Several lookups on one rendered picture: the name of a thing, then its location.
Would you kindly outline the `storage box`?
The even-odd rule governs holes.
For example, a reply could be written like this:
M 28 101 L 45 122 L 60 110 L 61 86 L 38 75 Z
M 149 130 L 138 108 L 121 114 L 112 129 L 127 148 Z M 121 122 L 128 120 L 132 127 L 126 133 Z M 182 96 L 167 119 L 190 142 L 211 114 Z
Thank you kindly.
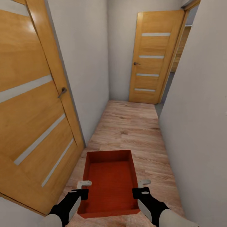
M 83 181 L 91 181 L 88 199 L 81 200 L 77 214 L 98 218 L 138 214 L 137 199 L 132 189 L 138 188 L 130 150 L 87 152 Z

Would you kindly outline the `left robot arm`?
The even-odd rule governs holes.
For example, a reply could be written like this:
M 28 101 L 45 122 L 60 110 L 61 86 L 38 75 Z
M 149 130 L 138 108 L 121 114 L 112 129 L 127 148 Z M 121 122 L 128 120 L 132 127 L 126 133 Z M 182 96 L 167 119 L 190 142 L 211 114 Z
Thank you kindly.
M 35 227 L 65 227 L 68 225 L 78 210 L 81 200 L 88 199 L 89 189 L 82 189 L 82 186 L 91 185 L 91 181 L 78 181 L 77 189 L 69 191 L 66 197 L 58 205 L 54 205 L 50 213 Z

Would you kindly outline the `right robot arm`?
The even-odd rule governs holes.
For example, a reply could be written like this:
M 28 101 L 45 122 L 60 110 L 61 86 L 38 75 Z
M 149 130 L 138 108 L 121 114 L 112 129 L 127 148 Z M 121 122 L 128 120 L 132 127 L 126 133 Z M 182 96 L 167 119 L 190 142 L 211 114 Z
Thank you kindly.
M 133 188 L 133 198 L 137 199 L 140 210 L 157 227 L 201 227 L 199 224 L 180 216 L 159 202 L 150 194 L 149 187 L 143 185 L 151 184 L 150 179 L 137 181 L 138 188 Z

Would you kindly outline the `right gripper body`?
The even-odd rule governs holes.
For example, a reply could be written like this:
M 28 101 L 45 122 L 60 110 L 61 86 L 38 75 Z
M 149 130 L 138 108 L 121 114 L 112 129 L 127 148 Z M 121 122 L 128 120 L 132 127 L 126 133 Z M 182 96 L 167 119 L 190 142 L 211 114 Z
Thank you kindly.
M 139 192 L 142 190 L 146 190 L 150 193 L 149 187 L 144 187 L 144 188 L 133 188 L 132 193 L 133 193 L 133 198 L 138 199 L 139 198 Z

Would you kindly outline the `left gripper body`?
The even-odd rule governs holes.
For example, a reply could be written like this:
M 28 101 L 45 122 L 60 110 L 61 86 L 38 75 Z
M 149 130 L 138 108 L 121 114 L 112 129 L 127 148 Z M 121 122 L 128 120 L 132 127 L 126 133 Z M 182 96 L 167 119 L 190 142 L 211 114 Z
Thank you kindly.
M 81 200 L 87 200 L 88 199 L 88 192 L 89 189 L 77 189 L 81 193 Z M 72 191 L 77 191 L 77 190 L 72 190 Z

